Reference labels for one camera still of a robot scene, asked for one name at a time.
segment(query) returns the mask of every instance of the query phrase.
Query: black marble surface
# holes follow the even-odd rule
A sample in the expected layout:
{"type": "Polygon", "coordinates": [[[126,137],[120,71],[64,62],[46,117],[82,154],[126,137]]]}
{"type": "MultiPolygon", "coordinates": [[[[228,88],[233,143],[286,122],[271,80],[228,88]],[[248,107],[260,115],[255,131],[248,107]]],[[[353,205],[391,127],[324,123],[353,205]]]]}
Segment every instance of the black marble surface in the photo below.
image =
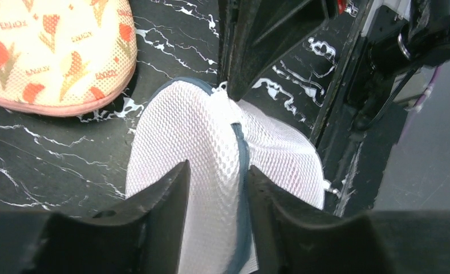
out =
{"type": "MultiPolygon", "coordinates": [[[[267,72],[246,100],[310,136],[360,11],[321,28],[267,72]]],[[[0,107],[0,210],[43,209],[89,216],[124,199],[134,129],[148,98],[177,76],[216,84],[218,6],[212,0],[130,0],[136,73],[109,106],[77,118],[0,107]]]]}

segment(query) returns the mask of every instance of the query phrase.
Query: white cloth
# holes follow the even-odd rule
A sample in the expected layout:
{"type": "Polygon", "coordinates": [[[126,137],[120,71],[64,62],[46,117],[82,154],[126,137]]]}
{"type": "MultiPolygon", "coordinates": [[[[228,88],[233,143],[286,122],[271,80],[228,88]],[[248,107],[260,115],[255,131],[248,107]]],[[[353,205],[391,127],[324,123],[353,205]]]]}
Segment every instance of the white cloth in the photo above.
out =
{"type": "Polygon", "coordinates": [[[191,181],[179,273],[258,269],[243,193],[251,165],[296,197],[323,208],[322,165],[305,136],[247,102],[228,99],[222,88],[177,78],[156,93],[141,116],[126,196],[186,159],[191,181]]]}

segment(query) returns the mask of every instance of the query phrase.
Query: purple cable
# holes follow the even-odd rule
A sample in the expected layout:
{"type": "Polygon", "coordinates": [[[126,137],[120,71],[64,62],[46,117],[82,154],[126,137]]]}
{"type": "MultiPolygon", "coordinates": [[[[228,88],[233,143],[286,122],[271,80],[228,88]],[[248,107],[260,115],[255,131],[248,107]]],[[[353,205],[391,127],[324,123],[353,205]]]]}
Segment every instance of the purple cable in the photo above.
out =
{"type": "Polygon", "coordinates": [[[435,87],[436,80],[438,79],[438,75],[440,75],[441,66],[437,67],[435,71],[433,72],[433,76],[431,77],[431,80],[429,81],[428,85],[424,89],[423,93],[420,95],[420,98],[416,100],[415,104],[411,108],[413,113],[411,113],[410,117],[408,117],[408,121],[404,125],[403,132],[401,132],[401,136],[399,137],[398,143],[400,143],[403,140],[403,137],[406,136],[408,133],[411,124],[413,123],[413,120],[418,114],[418,112],[421,110],[423,103],[428,99],[428,97],[431,95],[431,92],[433,91],[433,88],[435,87]]]}

